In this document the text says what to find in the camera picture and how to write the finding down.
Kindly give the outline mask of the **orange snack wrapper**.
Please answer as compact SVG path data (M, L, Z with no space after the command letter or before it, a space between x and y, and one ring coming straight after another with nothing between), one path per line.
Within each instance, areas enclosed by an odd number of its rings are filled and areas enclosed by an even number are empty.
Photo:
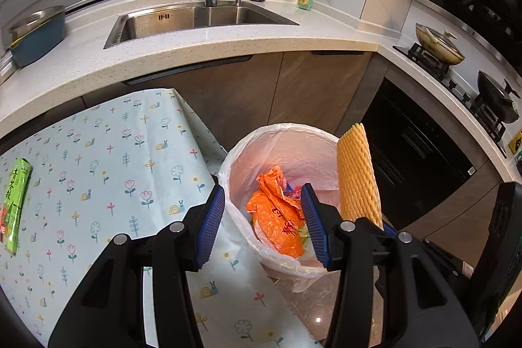
M256 237L272 250L299 258L308 237L301 208L301 187L291 186L279 165L256 178L258 189L246 203Z

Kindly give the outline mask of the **black wok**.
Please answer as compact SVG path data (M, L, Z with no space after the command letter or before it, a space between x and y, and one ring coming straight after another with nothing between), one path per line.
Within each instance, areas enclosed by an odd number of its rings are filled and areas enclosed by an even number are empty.
M519 113L517 103L511 98L511 95L514 95L517 99L521 99L521 97L507 80L504 83L505 85L502 86L489 74L479 71L477 79L478 98L490 107L501 122L512 124L519 119Z

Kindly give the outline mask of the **green wasabi carton box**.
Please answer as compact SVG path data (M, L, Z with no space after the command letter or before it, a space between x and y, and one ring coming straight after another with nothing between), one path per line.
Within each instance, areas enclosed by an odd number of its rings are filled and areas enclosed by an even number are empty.
M32 169L26 159L17 158L6 186L1 212L1 242L12 255L18 250L21 213Z

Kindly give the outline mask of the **orange foam fruit net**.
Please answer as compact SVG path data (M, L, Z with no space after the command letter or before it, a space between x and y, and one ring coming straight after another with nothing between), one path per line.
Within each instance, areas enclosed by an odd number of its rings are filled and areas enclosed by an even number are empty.
M354 124L337 142L337 173L343 220L365 217L381 230L379 189L364 125Z

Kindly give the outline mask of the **white trash bin with bag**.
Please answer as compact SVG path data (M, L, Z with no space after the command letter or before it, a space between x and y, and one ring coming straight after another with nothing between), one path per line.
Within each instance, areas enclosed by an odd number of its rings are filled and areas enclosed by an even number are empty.
M311 184L321 202L340 205L337 142L309 125L266 125L237 142L218 173L236 228L272 276L292 280L294 292L327 274L313 250L301 189Z

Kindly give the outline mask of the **blue basin with steel bowl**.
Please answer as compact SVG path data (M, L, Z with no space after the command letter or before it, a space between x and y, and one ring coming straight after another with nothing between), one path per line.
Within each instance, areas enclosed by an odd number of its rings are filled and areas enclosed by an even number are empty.
M57 5L34 12L15 22L11 36L12 61L19 68L41 59L66 37L66 8Z

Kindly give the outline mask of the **stainless steel sink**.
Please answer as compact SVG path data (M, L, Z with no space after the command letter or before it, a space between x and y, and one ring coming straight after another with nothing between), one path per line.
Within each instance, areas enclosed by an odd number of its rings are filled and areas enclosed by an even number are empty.
M105 50L153 35L230 25L298 25L255 4L225 2L220 6L172 4L119 16L103 46Z

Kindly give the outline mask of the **gas stove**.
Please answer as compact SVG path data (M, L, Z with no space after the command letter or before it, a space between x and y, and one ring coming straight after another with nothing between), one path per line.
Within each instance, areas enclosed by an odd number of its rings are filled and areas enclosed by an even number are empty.
M428 72L451 92L484 128L487 135L498 147L502 156L508 158L502 142L507 124L501 122L490 107L479 100L479 93L475 95L471 89L466 89L462 84L457 82L455 75L450 73L450 65L441 62L418 43L414 43L410 48L394 46L394 49Z

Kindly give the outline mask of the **stack of steel plates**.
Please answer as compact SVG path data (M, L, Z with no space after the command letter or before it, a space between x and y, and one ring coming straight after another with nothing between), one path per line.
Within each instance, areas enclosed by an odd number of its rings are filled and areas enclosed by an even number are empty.
M0 63L0 85L5 83L16 71L18 67L12 59L10 51L6 51L1 57Z

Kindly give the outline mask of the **pan with glass lid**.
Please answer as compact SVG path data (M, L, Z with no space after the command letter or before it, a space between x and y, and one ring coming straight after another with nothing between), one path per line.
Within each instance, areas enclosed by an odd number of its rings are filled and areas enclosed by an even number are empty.
M465 60L464 54L452 42L456 36L451 32L440 33L419 23L415 25L415 32L420 45L444 64L459 65Z

